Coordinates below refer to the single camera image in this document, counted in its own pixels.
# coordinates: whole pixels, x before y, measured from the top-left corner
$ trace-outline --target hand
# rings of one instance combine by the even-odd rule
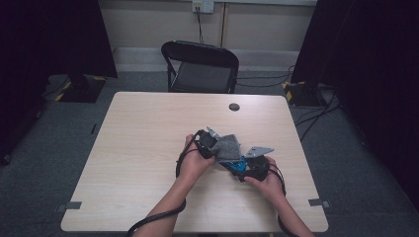
[[[269,161],[272,170],[275,170],[277,167],[277,163],[274,159],[269,156],[266,156]],[[268,176],[262,182],[252,178],[252,177],[244,177],[244,181],[254,186],[261,195],[268,200],[270,203],[273,203],[274,200],[278,200],[278,198],[283,198],[283,188],[280,179],[272,172],[268,172]]]
[[[186,137],[185,147],[189,144],[192,138],[193,135],[191,134]],[[212,156],[209,159],[205,159],[198,151],[198,147],[195,142],[191,143],[191,146],[186,152],[190,150],[193,151],[189,152],[184,158],[178,179],[184,180],[185,182],[193,185],[200,178],[200,176],[206,172],[207,168],[214,163],[215,158]]]

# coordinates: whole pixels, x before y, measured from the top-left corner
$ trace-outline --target person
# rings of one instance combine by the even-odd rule
[[[189,144],[191,139],[193,139],[193,136],[190,134],[186,137],[185,146]],[[214,157],[204,159],[197,150],[194,142],[192,142],[188,151],[189,153],[183,160],[179,177],[175,180],[167,194],[151,209],[146,217],[172,210],[182,205],[189,191],[194,187],[194,184],[200,176],[215,162]],[[270,164],[276,166],[274,159],[271,157],[267,157],[267,159]],[[251,177],[245,177],[244,180],[255,187],[272,204],[279,218],[292,234],[299,237],[314,236],[287,201],[282,192],[278,177],[272,173],[270,175],[270,173],[268,173],[267,178],[262,182]],[[172,236],[177,218],[178,214],[174,214],[149,222],[136,229],[132,236]]]

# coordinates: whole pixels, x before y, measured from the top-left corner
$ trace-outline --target table top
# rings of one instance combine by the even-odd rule
[[[239,111],[229,109],[231,103]],[[313,232],[328,223],[287,101],[280,96],[187,93],[116,93],[71,201],[64,231],[127,231],[167,193],[187,134],[209,126],[235,134],[241,152],[272,147],[287,198]],[[175,232],[278,232],[276,213],[247,183],[219,164],[198,180],[179,214]]]

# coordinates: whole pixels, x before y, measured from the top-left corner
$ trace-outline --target gray carpet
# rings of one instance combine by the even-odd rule
[[[284,74],[240,72],[239,77]],[[167,90],[165,72],[122,72],[119,77],[106,83],[95,104],[55,102],[56,93],[46,97],[41,118],[11,153],[11,164],[0,167],[0,236],[124,236],[65,233],[60,229],[64,213],[56,211],[59,204],[71,199],[114,94]],[[51,77],[46,90],[54,89],[64,79]],[[280,85],[242,86],[269,86],[281,80],[240,79],[236,94],[283,95]],[[326,100],[331,95],[331,91],[324,91]],[[331,108],[338,104],[335,99]],[[291,108],[291,111],[294,120],[320,113],[303,116],[313,109]],[[297,127],[299,135],[309,124]],[[329,230],[316,236],[419,236],[418,213],[362,142],[356,125],[342,109],[321,117],[302,142],[320,198],[331,204],[325,208]]]

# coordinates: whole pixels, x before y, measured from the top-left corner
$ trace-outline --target left hand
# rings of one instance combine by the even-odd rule
[[[186,137],[185,146],[188,145],[192,138],[193,135],[191,134]],[[205,159],[198,151],[195,142],[192,142],[188,151],[190,150],[194,151],[189,152],[184,158],[178,179],[193,185],[206,172],[207,168],[215,162],[215,158],[212,156],[209,159]]]

